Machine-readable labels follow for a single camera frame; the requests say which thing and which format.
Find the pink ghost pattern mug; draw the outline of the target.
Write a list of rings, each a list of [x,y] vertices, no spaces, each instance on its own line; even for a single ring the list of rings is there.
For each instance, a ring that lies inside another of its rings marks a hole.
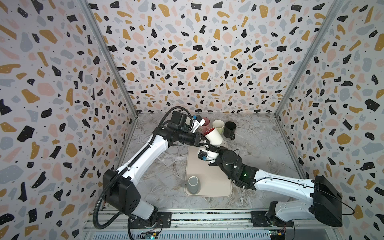
[[[208,131],[210,127],[210,119],[207,117],[203,117],[203,120],[205,121],[204,124],[200,127],[200,132],[203,134],[206,131]]]

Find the white mug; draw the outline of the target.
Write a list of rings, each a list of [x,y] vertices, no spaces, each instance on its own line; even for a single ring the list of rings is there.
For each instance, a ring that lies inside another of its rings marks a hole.
[[[203,133],[210,144],[213,146],[220,146],[223,142],[223,137],[216,128],[211,128]]]

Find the light green mug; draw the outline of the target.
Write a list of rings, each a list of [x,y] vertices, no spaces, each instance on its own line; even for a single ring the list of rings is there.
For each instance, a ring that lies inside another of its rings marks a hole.
[[[223,134],[224,129],[225,129],[225,123],[221,120],[214,120],[213,123],[213,128],[216,128],[219,134]]]

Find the black mug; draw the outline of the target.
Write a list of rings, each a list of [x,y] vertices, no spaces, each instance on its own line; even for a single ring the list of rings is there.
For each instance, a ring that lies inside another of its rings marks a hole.
[[[235,139],[236,129],[237,129],[236,123],[231,121],[226,122],[225,128],[224,128],[224,136],[233,141]]]

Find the grey mug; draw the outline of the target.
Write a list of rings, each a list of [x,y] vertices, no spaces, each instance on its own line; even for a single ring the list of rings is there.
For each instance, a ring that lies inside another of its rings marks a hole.
[[[197,176],[191,176],[187,180],[186,189],[189,194],[196,195],[200,192],[201,182]]]

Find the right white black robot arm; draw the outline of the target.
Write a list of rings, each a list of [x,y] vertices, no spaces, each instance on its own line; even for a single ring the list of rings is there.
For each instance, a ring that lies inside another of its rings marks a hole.
[[[219,147],[215,152],[200,148],[198,158],[209,162],[210,166],[219,167],[239,188],[294,198],[290,202],[270,203],[266,218],[273,225],[304,219],[315,219],[335,228],[343,225],[342,195],[323,176],[311,180],[275,175],[243,164],[240,155],[225,147]]]

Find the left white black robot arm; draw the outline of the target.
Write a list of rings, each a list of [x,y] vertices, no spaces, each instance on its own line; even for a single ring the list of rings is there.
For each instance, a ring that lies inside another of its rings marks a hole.
[[[155,159],[174,143],[201,146],[202,134],[198,129],[204,123],[201,116],[191,115],[184,107],[171,108],[160,120],[146,144],[128,162],[115,171],[108,170],[104,173],[103,191],[93,213],[94,226],[104,229],[122,214],[138,218],[148,227],[155,225],[158,209],[141,198],[137,184]],[[118,210],[105,224],[100,224],[98,219],[102,202]]]

